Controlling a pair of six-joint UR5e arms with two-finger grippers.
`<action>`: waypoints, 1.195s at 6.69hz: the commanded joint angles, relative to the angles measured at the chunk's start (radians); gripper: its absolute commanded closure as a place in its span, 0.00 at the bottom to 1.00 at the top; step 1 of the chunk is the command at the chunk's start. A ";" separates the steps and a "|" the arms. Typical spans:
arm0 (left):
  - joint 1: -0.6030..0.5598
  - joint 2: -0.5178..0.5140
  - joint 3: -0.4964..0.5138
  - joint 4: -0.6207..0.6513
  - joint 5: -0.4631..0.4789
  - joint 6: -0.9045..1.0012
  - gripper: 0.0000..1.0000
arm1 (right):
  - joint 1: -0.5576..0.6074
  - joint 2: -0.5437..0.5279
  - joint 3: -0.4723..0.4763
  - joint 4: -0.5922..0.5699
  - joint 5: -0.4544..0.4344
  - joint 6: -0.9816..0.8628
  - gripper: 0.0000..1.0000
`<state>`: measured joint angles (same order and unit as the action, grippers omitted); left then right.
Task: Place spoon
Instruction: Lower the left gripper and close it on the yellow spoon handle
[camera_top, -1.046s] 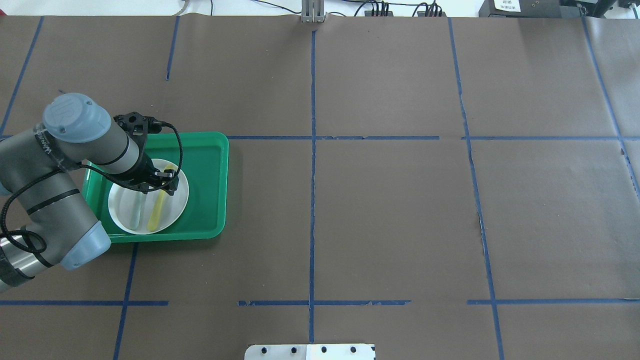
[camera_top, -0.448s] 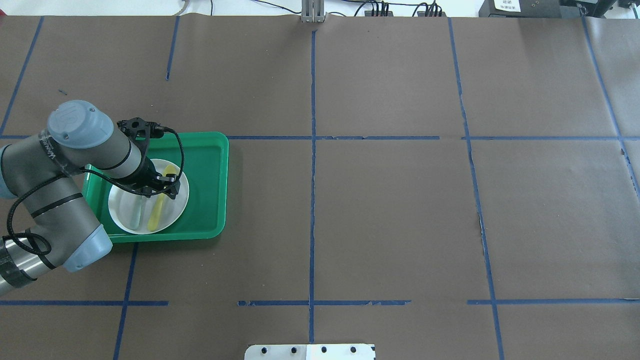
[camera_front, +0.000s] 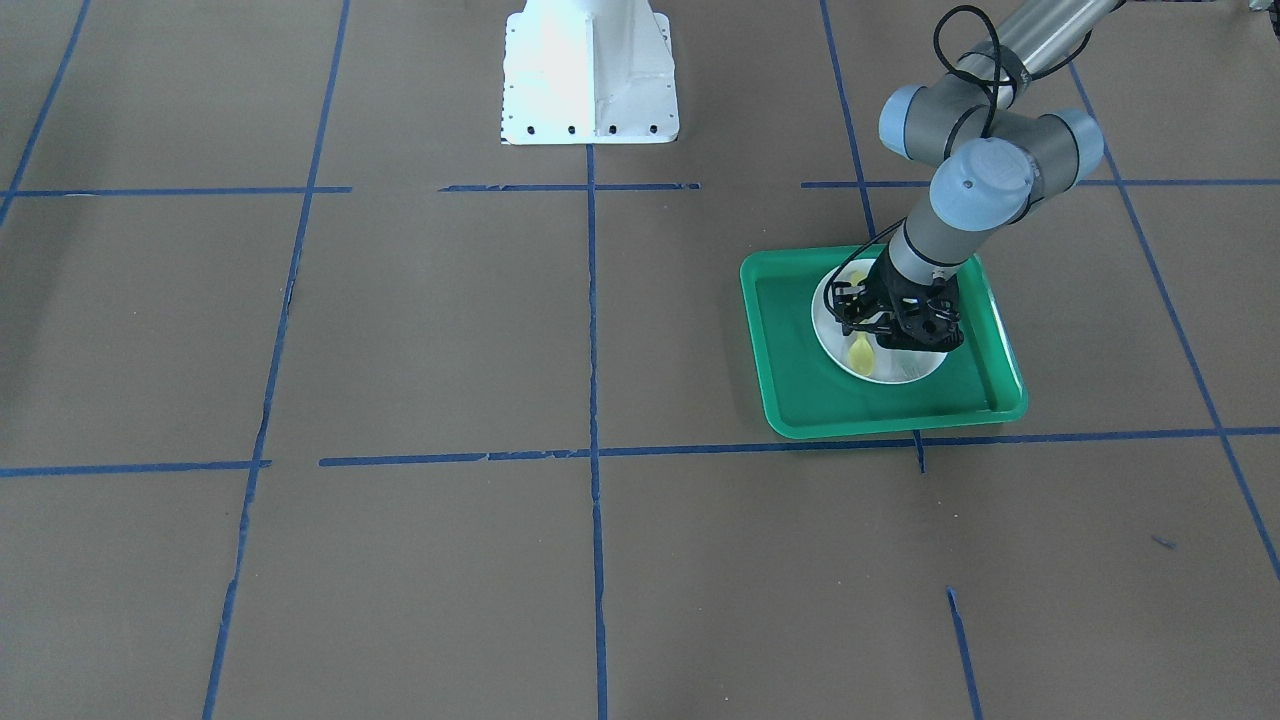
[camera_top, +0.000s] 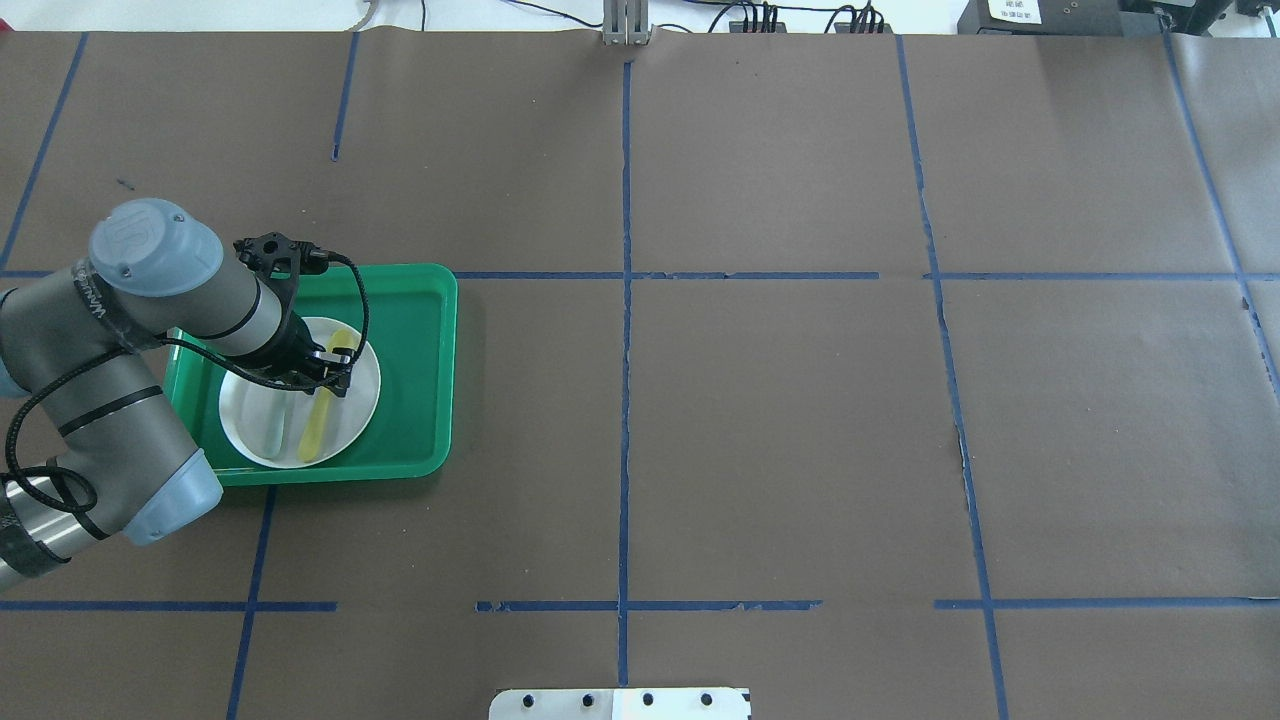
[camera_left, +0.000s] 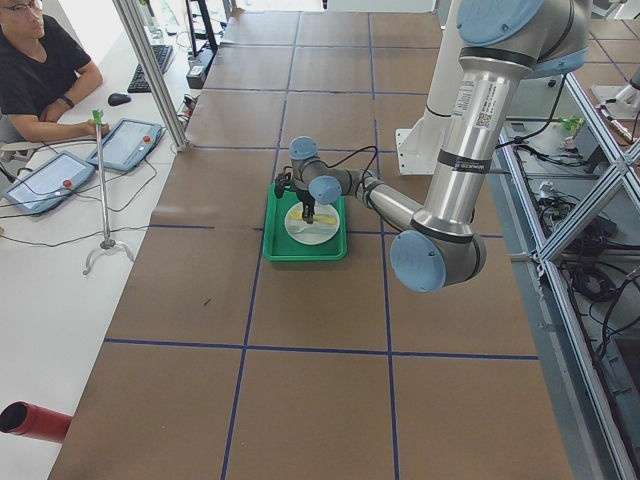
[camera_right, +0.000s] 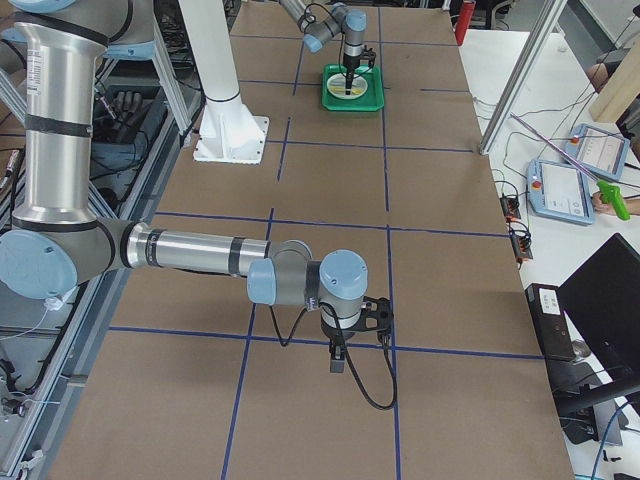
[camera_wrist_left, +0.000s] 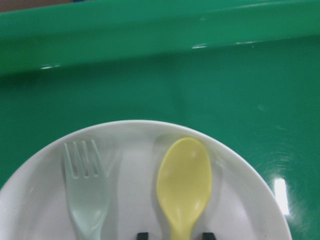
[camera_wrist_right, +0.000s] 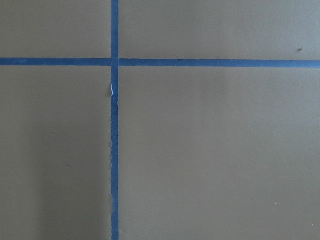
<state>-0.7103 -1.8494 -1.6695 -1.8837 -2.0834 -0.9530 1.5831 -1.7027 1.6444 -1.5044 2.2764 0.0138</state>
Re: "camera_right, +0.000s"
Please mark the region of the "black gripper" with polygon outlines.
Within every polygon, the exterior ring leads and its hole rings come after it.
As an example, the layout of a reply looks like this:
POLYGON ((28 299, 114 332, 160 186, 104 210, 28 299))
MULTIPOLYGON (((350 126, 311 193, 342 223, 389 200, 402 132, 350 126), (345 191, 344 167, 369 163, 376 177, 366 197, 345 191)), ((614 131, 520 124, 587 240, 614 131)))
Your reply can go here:
POLYGON ((356 69, 360 67, 360 56, 343 55, 341 72, 345 75, 344 94, 351 95, 353 84, 353 75, 356 69))
POLYGON ((325 320, 321 321, 321 329, 325 336, 329 339, 330 365, 329 371, 335 374, 344 372, 346 362, 346 342, 356 333, 364 330, 364 323, 357 321, 349 327, 341 327, 338 329, 325 320))

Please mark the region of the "person's hand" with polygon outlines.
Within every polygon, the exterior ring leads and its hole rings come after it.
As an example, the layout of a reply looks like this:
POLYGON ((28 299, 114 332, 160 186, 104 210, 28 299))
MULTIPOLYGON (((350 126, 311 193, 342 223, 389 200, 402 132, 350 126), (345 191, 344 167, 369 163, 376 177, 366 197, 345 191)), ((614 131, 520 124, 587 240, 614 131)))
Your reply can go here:
MULTIPOLYGON (((612 203, 605 203, 602 200, 602 194, 600 192, 596 192, 592 195, 592 204, 594 210, 599 213, 616 216, 616 212, 612 203)), ((638 214, 638 206, 636 199, 626 199, 624 198, 624 203, 626 209, 630 215, 638 214)))

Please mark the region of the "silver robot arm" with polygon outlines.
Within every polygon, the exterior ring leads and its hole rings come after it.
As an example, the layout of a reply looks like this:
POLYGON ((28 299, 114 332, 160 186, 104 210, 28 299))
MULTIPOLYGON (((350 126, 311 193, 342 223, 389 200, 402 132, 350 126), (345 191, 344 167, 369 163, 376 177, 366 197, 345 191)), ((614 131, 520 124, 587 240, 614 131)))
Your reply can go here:
POLYGON ((312 4, 289 0, 278 1, 278 4, 296 23, 303 34, 303 43, 311 53, 317 53, 336 36, 343 36, 342 61, 339 67, 342 93, 346 98, 353 97, 356 94, 356 70, 367 56, 364 45, 368 23, 366 13, 343 3, 336 3, 331 8, 318 4, 326 13, 325 19, 319 20, 312 13, 312 4))
POLYGON ((348 365, 346 342, 371 313, 367 266, 357 253, 317 261, 297 240, 175 232, 90 211, 96 63, 109 47, 155 40, 152 3, 18 1, 15 26, 27 43, 26 190, 1 238, 2 281, 46 299, 121 268, 243 277, 256 304, 319 311, 332 370, 348 365))

